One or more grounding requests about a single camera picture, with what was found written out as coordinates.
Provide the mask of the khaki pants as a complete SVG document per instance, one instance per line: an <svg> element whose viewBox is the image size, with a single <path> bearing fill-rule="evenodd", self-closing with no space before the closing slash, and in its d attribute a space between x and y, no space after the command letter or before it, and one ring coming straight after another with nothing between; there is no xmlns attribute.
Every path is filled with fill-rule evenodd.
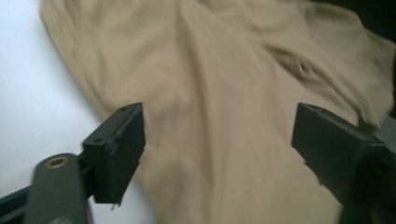
<svg viewBox="0 0 396 224"><path fill-rule="evenodd" d="M158 224L336 224L291 146L297 105L378 128L396 44L311 0L44 0L41 20L102 117L139 102L136 172Z"/></svg>

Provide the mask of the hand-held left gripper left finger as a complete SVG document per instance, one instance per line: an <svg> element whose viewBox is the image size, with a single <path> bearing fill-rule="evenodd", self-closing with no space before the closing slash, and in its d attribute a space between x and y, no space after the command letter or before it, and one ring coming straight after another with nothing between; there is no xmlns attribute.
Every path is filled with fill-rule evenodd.
<svg viewBox="0 0 396 224"><path fill-rule="evenodd" d="M89 193L97 203L121 203L145 145L141 103L117 109L82 142Z"/></svg>

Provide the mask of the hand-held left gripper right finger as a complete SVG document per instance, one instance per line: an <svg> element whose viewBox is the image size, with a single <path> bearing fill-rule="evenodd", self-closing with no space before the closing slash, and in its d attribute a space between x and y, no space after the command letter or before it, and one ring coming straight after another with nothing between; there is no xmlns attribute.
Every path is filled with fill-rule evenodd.
<svg viewBox="0 0 396 224"><path fill-rule="evenodd" d="M374 135L299 103L291 145L340 203L389 201L389 149Z"/></svg>

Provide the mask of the white table mat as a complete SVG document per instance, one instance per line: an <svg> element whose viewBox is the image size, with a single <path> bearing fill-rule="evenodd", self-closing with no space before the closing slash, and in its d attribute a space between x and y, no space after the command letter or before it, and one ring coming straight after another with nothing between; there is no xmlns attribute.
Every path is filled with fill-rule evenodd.
<svg viewBox="0 0 396 224"><path fill-rule="evenodd" d="M100 118L40 18L44 0L0 0L0 224L157 224L137 171L120 204L89 193L82 142Z"/></svg>

